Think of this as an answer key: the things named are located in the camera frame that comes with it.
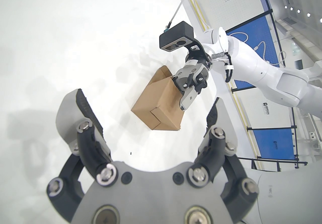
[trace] black cable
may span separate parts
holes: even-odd
[[[229,65],[232,65],[231,57],[230,57],[229,53],[225,53],[225,55],[227,55],[227,57],[228,57]],[[225,80],[225,82],[228,83],[231,80],[231,77],[232,77],[232,69],[230,69],[230,72],[229,72],[229,69],[226,69],[225,71],[226,71],[226,80]]]

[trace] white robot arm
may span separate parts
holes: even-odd
[[[233,79],[258,87],[268,100],[322,118],[322,89],[308,84],[306,71],[269,64],[246,43],[227,36],[223,28],[205,31],[198,40],[207,52],[212,52],[213,69],[224,77],[227,69],[233,70]],[[229,62],[227,53],[232,66],[225,68]]]

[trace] white table surface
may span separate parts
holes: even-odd
[[[193,161],[216,97],[209,78],[180,131],[151,131],[131,107],[155,71],[187,50],[159,49],[180,0],[0,0],[1,223],[64,223],[47,183],[70,155],[55,128],[64,95],[82,88],[113,160],[144,171]],[[181,8],[173,25],[189,19]],[[92,178],[81,175],[84,190]]]

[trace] connector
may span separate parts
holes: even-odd
[[[212,54],[212,55],[211,55],[211,58],[212,58],[213,60],[215,60],[215,59],[217,59],[217,58],[224,57],[224,56],[226,56],[226,54],[225,54],[225,52],[222,52],[222,53],[218,53],[218,54]]]

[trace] brown cardboard box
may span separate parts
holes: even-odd
[[[131,111],[151,130],[180,130],[184,111],[179,102],[182,94],[172,81],[170,70],[159,68]]]

